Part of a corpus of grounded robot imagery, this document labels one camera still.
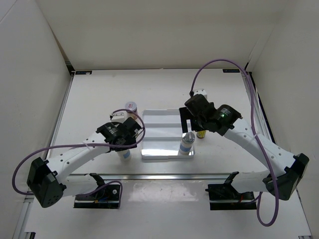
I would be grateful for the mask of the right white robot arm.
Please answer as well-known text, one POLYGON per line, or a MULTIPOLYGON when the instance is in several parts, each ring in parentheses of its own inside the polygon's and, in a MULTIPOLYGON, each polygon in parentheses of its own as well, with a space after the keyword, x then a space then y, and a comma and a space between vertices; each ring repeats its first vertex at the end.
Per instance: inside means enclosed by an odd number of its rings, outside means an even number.
POLYGON ((224 194, 229 199, 245 192, 269 192, 287 201, 303 178, 310 159, 303 153, 294 155, 271 140, 253 132, 242 115, 229 105, 215 108, 203 95, 197 94, 179 108, 184 133, 209 131, 236 143, 258 160, 264 171, 234 172, 224 182, 224 194))

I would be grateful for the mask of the white divided tray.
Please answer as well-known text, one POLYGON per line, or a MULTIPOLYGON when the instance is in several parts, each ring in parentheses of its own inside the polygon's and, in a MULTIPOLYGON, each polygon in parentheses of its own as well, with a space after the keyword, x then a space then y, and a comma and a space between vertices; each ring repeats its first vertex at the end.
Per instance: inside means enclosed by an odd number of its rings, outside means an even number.
POLYGON ((142 119, 146 129, 141 144, 143 161, 185 161, 194 157, 194 146, 188 154, 179 150, 182 127, 178 110, 144 110, 142 119))

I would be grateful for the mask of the aluminium front rail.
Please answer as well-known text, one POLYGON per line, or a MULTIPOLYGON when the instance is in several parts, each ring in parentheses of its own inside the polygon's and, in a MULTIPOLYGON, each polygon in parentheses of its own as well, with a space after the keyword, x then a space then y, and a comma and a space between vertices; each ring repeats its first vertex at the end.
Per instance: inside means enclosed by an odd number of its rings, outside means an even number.
POLYGON ((104 180, 225 180, 226 174, 100 174, 104 180))

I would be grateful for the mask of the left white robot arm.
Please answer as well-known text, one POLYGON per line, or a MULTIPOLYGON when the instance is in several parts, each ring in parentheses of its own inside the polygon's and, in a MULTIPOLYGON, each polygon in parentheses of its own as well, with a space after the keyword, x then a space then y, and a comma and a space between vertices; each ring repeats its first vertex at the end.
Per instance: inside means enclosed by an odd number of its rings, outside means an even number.
POLYGON ((40 157, 33 160, 27 185, 43 208, 51 207, 67 196, 90 195, 100 199, 105 192, 105 183, 98 174, 89 173, 77 179, 71 179, 70 175, 101 154, 136 148, 140 131, 145 131, 144 122, 133 118, 127 118, 123 123, 108 122, 82 144, 71 145, 64 153, 47 160, 40 157))

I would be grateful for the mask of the right yellow label bottle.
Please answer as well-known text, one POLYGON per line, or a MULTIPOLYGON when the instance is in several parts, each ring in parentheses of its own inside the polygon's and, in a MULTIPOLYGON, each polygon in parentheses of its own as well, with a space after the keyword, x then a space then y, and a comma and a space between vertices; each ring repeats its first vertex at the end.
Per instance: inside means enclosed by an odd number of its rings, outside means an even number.
POLYGON ((197 138, 200 138, 200 139, 205 138, 205 135, 206 135, 206 130, 198 131, 196 133, 197 138))

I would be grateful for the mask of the aluminium left rail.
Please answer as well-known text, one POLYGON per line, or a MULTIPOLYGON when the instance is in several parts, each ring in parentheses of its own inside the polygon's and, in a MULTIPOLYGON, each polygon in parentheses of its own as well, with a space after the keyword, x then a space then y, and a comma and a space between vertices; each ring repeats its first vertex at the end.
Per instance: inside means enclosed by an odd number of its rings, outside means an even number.
MULTIPOLYGON (((70 63, 69 60, 66 60, 65 64, 66 64, 67 70, 70 74, 70 80, 68 82, 67 89, 66 89, 66 92, 64 94, 62 105, 61 105, 60 110, 59 110, 58 118, 57 118, 57 121, 55 124, 55 128, 54 128, 49 146, 53 146, 55 144, 57 133, 58 133, 60 123, 62 120, 63 112, 65 109, 66 101, 67 101, 69 91, 70 91, 72 81, 73 81, 74 67, 72 66, 72 64, 70 63)), ((33 238, 35 238, 35 232, 25 232, 26 223, 27 223, 28 218, 29 218, 29 214, 30 214, 30 210, 31 210, 33 201, 34 201, 33 196, 26 196, 25 197, 24 202, 23 202, 22 211, 21 211, 20 216, 19 216, 18 224, 17 224, 16 229, 14 231, 13 239, 33 239, 33 238)))

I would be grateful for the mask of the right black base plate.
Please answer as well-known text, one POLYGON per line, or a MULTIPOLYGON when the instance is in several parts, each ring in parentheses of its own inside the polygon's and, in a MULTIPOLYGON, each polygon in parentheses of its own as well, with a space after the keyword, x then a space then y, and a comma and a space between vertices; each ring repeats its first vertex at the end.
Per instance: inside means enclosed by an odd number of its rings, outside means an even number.
POLYGON ((208 184, 211 211, 257 210, 253 192, 238 193, 228 184, 208 184))

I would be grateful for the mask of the blue label shaker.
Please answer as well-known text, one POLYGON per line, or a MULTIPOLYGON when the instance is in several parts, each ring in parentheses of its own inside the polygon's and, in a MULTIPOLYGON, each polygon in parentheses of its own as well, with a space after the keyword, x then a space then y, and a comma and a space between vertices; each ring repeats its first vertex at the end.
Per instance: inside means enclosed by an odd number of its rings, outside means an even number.
POLYGON ((122 161, 128 161, 131 159, 131 151, 129 149, 118 151, 117 155, 122 161))
POLYGON ((189 155, 194 142, 195 135, 193 132, 183 133, 180 141, 179 153, 182 155, 189 155))

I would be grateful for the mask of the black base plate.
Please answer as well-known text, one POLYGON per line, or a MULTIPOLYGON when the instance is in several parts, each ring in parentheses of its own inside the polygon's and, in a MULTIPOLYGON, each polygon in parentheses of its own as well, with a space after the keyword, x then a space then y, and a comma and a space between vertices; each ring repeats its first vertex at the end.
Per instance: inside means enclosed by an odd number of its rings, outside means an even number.
POLYGON ((228 184, 208 184, 211 211, 257 210, 253 192, 238 193, 228 184))
POLYGON ((123 193, 120 181, 105 183, 105 187, 91 195, 77 195, 74 200, 75 209, 119 209, 123 193))

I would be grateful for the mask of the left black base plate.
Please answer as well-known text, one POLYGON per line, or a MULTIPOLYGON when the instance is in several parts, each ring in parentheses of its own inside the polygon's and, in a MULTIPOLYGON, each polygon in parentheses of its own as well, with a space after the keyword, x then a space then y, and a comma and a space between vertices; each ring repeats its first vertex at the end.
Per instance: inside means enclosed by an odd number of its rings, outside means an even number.
POLYGON ((119 209, 123 193, 120 181, 105 183, 105 187, 91 195, 77 195, 74 200, 75 209, 119 209))

